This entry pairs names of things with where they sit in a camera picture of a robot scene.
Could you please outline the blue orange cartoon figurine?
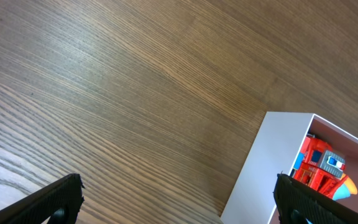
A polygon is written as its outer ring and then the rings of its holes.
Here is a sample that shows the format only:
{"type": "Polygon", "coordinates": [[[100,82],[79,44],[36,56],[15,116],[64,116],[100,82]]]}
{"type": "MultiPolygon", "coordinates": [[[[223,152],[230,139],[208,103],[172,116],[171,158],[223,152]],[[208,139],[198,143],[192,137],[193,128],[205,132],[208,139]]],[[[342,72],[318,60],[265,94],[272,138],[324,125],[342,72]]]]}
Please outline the blue orange cartoon figurine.
{"type": "Polygon", "coordinates": [[[342,174],[341,180],[346,178],[346,180],[342,183],[342,185],[335,191],[333,195],[333,200],[340,200],[344,198],[348,198],[351,195],[357,195],[358,189],[352,179],[346,175],[342,174]]]}

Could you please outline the red toy fire truck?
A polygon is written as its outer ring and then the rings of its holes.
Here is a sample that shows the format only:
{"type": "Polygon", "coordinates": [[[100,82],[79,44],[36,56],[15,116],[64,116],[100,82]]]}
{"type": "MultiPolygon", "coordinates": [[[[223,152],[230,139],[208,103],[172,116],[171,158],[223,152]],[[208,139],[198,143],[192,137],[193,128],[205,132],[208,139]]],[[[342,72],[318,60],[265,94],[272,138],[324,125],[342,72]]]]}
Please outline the red toy fire truck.
{"type": "Polygon", "coordinates": [[[335,191],[346,180],[341,180],[345,167],[345,160],[334,153],[330,144],[307,134],[290,176],[333,199],[335,191]]]}

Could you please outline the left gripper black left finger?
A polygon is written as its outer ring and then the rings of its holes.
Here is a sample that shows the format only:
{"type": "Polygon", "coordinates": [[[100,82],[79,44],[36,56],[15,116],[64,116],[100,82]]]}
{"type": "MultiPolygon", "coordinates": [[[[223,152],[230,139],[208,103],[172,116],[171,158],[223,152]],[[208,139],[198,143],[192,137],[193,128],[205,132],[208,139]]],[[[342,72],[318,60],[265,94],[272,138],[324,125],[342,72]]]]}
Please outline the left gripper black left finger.
{"type": "Polygon", "coordinates": [[[80,174],[72,173],[0,210],[0,224],[74,224],[85,201],[80,174]]]}

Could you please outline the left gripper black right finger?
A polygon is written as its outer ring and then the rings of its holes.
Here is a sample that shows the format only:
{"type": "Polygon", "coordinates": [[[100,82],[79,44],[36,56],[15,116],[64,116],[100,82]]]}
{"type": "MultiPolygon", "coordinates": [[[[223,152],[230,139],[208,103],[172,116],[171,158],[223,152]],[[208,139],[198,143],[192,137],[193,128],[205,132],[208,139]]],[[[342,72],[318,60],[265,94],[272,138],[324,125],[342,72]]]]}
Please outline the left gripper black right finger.
{"type": "Polygon", "coordinates": [[[358,213],[286,174],[273,191],[280,224],[358,224],[358,213]]]}

